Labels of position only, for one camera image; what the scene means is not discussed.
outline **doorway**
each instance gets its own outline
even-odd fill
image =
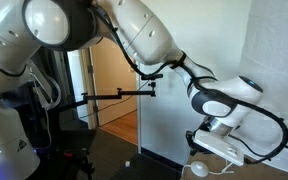
[[[136,90],[136,73],[120,48],[108,39],[90,48],[96,95],[116,95]],[[119,100],[97,101],[98,125],[101,129],[137,144],[137,98],[123,96]]]

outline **white wall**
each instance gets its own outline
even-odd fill
[[[143,0],[171,32],[177,45],[219,80],[238,74],[251,0]],[[151,72],[157,66],[140,66]],[[187,130],[202,122],[191,107],[180,77],[166,69],[157,97],[140,97],[141,146],[185,164]]]
[[[261,106],[283,117],[288,126],[288,1],[253,0],[240,72],[262,86]],[[261,154],[281,139],[278,125],[256,113],[236,133]],[[265,163],[288,171],[288,149]]]

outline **black metal rod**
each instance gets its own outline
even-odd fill
[[[119,95],[153,95],[155,91],[119,91]]]
[[[84,100],[122,99],[121,95],[84,96]]]

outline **wooden floor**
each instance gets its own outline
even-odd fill
[[[137,111],[105,124],[100,129],[137,145]]]

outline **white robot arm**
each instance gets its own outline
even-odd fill
[[[207,117],[203,123],[207,126],[206,131],[197,130],[192,140],[237,165],[243,164],[243,154],[236,154],[238,149],[232,149],[233,146],[222,137],[235,129],[251,109],[257,110],[255,105],[262,97],[262,89],[245,77],[217,81],[211,70],[196,64],[177,47],[163,23],[141,1],[0,1],[0,72],[7,78],[16,75],[22,77],[22,73],[25,77],[29,76],[29,58],[40,45],[53,50],[71,51],[87,48],[104,37],[120,46],[126,60],[143,79],[157,78],[158,72],[165,66],[176,71],[187,87],[193,109]],[[130,57],[145,65],[163,65],[158,71],[145,74],[132,63]],[[27,78],[11,83],[9,88],[26,81]],[[278,151],[286,147],[288,141],[288,130],[284,126],[283,133],[287,135],[283,136]],[[38,164],[34,162],[32,172]],[[5,177],[17,179],[28,174],[14,172]]]
[[[23,1],[0,1],[0,93],[38,79],[43,91],[51,96],[50,85],[30,61],[40,45],[25,30],[22,5]],[[47,109],[58,103],[45,98],[40,101]],[[39,162],[17,111],[0,107],[0,179],[25,179]]]

